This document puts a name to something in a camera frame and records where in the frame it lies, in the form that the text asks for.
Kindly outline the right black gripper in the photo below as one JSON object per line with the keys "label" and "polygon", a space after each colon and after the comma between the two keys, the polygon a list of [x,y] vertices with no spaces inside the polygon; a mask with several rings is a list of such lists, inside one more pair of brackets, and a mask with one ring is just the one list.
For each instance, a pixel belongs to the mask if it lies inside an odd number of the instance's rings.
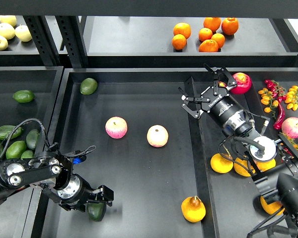
{"label": "right black gripper", "polygon": [[[208,87],[201,97],[190,97],[181,87],[181,107],[193,118],[200,119],[206,112],[222,129],[226,136],[244,136],[253,129],[250,117],[244,108],[228,93],[237,87],[237,81],[225,68],[213,69],[206,63],[203,67],[213,76],[213,87]],[[220,79],[226,79],[226,86],[219,87]],[[201,109],[190,109],[189,104],[201,104]]]}

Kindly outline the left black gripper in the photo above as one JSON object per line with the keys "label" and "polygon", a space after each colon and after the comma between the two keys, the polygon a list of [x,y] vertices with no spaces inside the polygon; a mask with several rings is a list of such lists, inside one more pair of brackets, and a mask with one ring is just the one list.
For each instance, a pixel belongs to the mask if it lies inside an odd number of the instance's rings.
{"label": "left black gripper", "polygon": [[105,185],[101,185],[95,190],[79,175],[71,175],[68,185],[57,190],[57,195],[61,199],[59,202],[61,208],[66,211],[77,210],[83,213],[89,202],[105,203],[111,207],[114,200],[113,190]]}

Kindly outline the yellow pear under right arm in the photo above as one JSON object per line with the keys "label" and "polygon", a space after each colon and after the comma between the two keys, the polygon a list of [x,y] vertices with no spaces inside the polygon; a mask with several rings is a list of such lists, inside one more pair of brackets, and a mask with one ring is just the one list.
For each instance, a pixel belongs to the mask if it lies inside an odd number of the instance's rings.
{"label": "yellow pear under right arm", "polygon": [[282,207],[282,204],[280,201],[275,201],[275,202],[268,204],[263,196],[260,196],[260,204],[261,204],[262,208],[264,209],[264,211],[266,213],[268,213],[269,215],[274,214],[276,211],[278,211]]}

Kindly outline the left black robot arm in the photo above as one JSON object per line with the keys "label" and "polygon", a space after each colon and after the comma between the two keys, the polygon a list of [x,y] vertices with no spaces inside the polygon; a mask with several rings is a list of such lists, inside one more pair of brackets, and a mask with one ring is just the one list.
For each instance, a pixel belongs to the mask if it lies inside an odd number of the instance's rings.
{"label": "left black robot arm", "polygon": [[36,118],[29,118],[14,126],[5,138],[9,143],[13,134],[21,126],[37,122],[46,151],[37,153],[34,158],[2,159],[7,151],[4,147],[0,154],[0,205],[6,199],[30,186],[38,188],[53,202],[63,209],[85,212],[86,205],[102,203],[112,206],[114,192],[105,185],[94,189],[80,175],[73,173],[75,164],[86,160],[87,154],[96,147],[91,145],[83,151],[62,154],[58,143],[50,144],[42,122]]}

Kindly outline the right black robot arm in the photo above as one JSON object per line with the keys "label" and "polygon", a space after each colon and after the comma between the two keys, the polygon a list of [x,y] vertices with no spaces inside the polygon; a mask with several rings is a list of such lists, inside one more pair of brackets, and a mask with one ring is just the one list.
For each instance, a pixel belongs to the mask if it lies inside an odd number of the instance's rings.
{"label": "right black robot arm", "polygon": [[283,134],[272,139],[265,136],[270,122],[264,119],[260,130],[255,127],[255,114],[244,109],[232,96],[237,81],[224,67],[207,66],[212,85],[198,96],[182,92],[182,108],[195,119],[208,114],[222,129],[231,148],[240,157],[239,165],[251,176],[267,204],[280,202],[288,226],[267,218],[248,233],[248,237],[266,231],[298,238],[298,151]]}

